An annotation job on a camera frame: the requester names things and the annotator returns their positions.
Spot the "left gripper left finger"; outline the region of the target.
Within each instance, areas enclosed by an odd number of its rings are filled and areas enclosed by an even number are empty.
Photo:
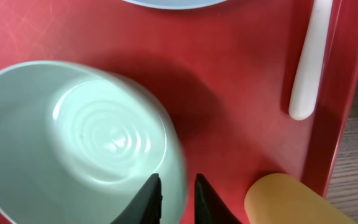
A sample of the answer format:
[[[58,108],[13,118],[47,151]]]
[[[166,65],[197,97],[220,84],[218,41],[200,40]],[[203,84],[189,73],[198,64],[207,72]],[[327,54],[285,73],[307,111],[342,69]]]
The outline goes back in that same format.
[[[152,174],[111,224],[160,224],[162,199],[161,179]]]

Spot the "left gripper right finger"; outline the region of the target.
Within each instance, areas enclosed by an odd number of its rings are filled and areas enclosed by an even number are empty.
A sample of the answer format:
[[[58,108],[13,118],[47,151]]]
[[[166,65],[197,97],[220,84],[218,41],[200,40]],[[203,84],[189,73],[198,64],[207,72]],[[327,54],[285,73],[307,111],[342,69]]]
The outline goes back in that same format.
[[[203,174],[195,180],[195,224],[242,224]]]

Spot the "white plastic spoon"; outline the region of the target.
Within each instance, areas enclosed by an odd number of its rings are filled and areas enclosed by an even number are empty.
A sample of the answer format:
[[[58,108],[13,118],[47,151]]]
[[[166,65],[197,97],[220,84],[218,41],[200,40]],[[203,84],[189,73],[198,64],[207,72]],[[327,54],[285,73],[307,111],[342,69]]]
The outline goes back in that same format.
[[[333,0],[314,0],[291,91],[289,115],[300,121],[313,113],[318,96]]]

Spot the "light blue plate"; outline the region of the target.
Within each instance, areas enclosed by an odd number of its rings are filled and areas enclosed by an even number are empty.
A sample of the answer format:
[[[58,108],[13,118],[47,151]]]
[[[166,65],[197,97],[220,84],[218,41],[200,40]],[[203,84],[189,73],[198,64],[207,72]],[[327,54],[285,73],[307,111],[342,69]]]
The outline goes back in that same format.
[[[155,9],[197,9],[225,2],[226,0],[123,0],[131,4]]]

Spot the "green bowl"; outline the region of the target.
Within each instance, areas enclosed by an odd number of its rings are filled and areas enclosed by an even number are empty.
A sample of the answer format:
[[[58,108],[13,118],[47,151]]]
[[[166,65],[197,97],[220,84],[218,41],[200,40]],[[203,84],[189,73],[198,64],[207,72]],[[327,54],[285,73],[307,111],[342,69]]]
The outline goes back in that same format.
[[[130,78],[60,61],[0,70],[0,214],[11,223],[109,223],[152,174],[162,223],[186,205],[166,109]]]

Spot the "yellow plastic cup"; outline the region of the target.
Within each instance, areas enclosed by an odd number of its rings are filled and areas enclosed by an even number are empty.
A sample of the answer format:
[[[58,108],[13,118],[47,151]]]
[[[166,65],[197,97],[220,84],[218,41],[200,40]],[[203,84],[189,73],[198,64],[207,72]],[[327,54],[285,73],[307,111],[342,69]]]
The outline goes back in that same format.
[[[356,223],[298,179],[281,173],[256,181],[246,193],[244,210],[250,223]]]

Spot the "red plastic tray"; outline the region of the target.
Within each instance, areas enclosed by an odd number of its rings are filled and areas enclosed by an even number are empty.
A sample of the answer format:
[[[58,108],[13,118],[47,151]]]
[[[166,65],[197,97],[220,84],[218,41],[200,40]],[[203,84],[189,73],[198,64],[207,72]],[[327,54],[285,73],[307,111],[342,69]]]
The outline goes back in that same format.
[[[334,1],[314,114],[288,115],[311,1],[225,1],[191,10],[124,1],[0,1],[0,70],[64,60],[125,75],[172,117],[197,173],[247,223],[244,197],[286,172],[325,196],[358,82],[358,1]]]

